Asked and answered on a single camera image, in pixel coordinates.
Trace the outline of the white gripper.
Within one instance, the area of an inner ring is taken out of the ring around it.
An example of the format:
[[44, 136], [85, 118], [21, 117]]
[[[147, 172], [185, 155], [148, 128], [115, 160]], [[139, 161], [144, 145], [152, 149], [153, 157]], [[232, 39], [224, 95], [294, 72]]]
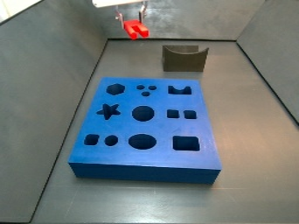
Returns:
[[115, 7], [116, 20], [120, 23], [121, 29], [124, 29], [124, 17], [123, 17], [121, 12], [119, 11], [117, 6], [121, 5], [121, 4], [133, 4], [133, 3], [140, 3], [141, 2], [141, 8], [139, 10], [139, 22], [143, 23], [144, 18], [145, 18], [147, 5], [148, 5], [147, 0], [91, 0], [91, 1], [92, 1], [92, 4], [96, 8], [116, 6]]

